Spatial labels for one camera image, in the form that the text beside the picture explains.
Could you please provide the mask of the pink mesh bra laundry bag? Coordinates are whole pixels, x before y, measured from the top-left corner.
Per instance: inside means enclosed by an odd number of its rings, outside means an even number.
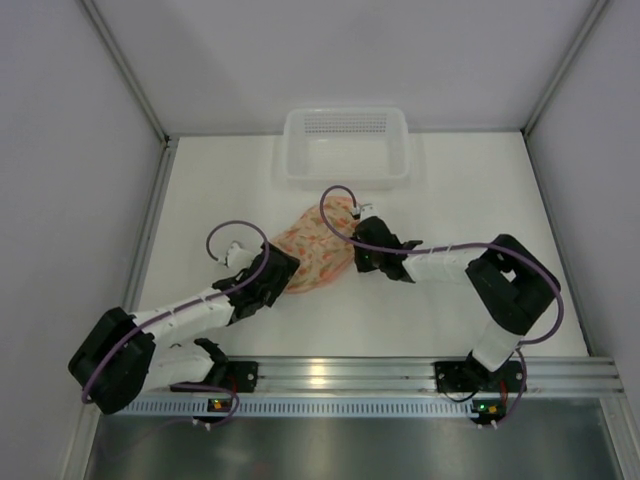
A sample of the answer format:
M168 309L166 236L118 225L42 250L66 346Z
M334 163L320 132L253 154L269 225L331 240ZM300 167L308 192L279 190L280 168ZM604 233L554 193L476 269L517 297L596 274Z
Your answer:
M271 244L300 262L285 288L287 294L324 287L354 261L354 246L327 227L318 206L307 209L291 227L272 237Z

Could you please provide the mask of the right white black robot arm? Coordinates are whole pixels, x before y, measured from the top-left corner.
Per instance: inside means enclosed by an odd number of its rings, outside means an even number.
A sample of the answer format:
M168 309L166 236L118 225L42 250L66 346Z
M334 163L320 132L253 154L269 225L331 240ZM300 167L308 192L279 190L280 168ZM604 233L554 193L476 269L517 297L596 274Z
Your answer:
M350 241L360 273L378 270L392 281L469 285L486 308L490 321L480 340L459 372L439 386L441 392L493 388L552 302L558 305L557 320L538 341L553 336L564 319L559 281L511 235L500 234L490 243L422 249L418 240L400 242L382 219L371 216L359 222Z

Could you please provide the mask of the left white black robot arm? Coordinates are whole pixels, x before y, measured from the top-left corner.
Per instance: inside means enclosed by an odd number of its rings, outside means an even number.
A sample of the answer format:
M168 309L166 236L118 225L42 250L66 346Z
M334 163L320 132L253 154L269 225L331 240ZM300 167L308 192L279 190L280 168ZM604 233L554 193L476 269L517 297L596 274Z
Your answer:
M235 275L181 302L105 312L74 353L68 371L83 400L114 414L140 394L180 383L216 386L226 355L209 335L270 308L300 267L271 243L253 253L234 242L224 263Z

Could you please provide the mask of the white plastic basket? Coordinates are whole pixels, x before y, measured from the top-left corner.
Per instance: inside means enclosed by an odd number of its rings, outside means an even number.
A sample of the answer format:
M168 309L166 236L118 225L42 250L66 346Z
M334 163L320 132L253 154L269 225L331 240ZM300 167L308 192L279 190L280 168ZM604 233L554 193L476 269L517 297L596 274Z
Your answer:
M300 189L390 190L405 183L414 154L398 108L299 108L286 117L280 163L284 180Z

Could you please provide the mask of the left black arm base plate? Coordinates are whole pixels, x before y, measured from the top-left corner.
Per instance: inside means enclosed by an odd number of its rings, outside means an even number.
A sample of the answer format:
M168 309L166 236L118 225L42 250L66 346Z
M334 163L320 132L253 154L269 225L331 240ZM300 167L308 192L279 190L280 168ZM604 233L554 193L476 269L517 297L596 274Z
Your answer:
M216 363L199 382L181 382L171 385L174 392L213 392L229 390L234 393L253 393L259 373L255 361L227 360Z

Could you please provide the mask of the aluminium mounting rail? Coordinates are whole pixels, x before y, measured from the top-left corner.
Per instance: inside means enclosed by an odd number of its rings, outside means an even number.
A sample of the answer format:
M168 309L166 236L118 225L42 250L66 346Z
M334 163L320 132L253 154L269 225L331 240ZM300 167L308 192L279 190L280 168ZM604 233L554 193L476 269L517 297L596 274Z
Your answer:
M248 357L227 360L259 363L256 388L265 392L370 393L414 392L442 394L436 389L434 364L444 360L431 358L285 358ZM612 396L624 389L614 362L598 357L540 357L521 359L525 379L520 391L540 393L546 397ZM214 364L199 359L196 364L205 371ZM173 374L145 370L118 374L113 379L101 377L89 396L104 410L119 411L141 393L169 389L181 382L199 382L179 368Z

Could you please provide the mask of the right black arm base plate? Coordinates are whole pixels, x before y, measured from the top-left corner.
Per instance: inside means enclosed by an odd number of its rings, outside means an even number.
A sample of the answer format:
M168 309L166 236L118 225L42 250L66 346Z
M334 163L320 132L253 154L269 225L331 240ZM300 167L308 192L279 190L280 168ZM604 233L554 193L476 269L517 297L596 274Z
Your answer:
M471 356L438 361L434 371L436 389L442 394L518 393L525 379L522 364L516 360L490 371Z

